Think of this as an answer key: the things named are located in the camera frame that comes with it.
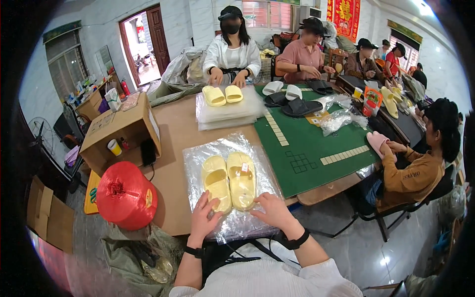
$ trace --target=fire extinguisher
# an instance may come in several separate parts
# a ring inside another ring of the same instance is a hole
[[[124,91],[125,95],[126,95],[126,96],[129,96],[129,95],[130,95],[130,91],[129,91],[129,88],[127,88],[127,84],[125,83],[125,78],[122,80],[122,82],[120,83],[120,85],[122,86],[122,90]]]

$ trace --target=green felt mat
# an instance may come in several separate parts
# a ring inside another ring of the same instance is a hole
[[[307,85],[296,86],[308,88]],[[264,98],[264,86],[255,88]],[[306,101],[322,97],[314,91],[303,91],[302,94]],[[334,104],[329,112],[338,109],[340,107]],[[269,108],[269,111],[289,145],[280,144],[266,118],[259,118],[254,127],[286,198],[337,180],[379,160],[366,140],[369,129],[365,131],[349,124],[324,137],[322,129],[310,124],[306,118],[288,117],[279,107]],[[320,161],[320,158],[364,145],[370,150],[328,165],[323,165]]]

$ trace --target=red couplet banner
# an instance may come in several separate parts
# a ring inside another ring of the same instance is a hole
[[[328,0],[327,21],[336,24],[338,35],[356,42],[360,22],[360,0]]]

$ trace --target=doorway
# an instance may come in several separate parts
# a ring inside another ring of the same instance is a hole
[[[160,79],[170,63],[160,5],[121,20],[119,28],[125,58],[137,87]]]

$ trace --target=pink shirt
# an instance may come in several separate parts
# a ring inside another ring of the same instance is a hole
[[[321,57],[322,51],[318,46],[314,46],[312,52],[310,52],[304,42],[301,39],[298,39],[292,41],[285,47],[284,52],[279,56],[279,61],[290,64],[313,66],[318,70]],[[308,78],[313,77],[305,71],[287,73],[284,76],[285,82],[288,84],[295,84],[300,81],[305,81]]]

